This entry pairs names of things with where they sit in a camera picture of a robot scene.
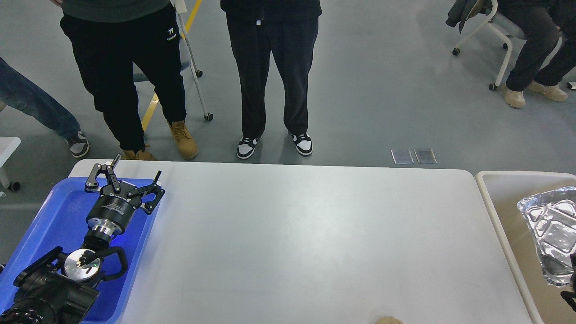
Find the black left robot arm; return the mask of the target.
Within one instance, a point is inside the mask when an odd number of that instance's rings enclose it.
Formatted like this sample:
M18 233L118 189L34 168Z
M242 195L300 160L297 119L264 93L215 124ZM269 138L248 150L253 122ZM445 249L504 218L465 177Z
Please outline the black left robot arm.
M112 162L50 192L1 273L3 324L113 324L127 304L165 190Z

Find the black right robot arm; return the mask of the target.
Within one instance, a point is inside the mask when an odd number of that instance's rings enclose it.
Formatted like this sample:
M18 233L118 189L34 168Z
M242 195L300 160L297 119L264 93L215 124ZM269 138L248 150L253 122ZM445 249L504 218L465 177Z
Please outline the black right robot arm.
M571 265L574 273L570 278L571 291L561 291L562 299L576 312L576 253L570 254Z

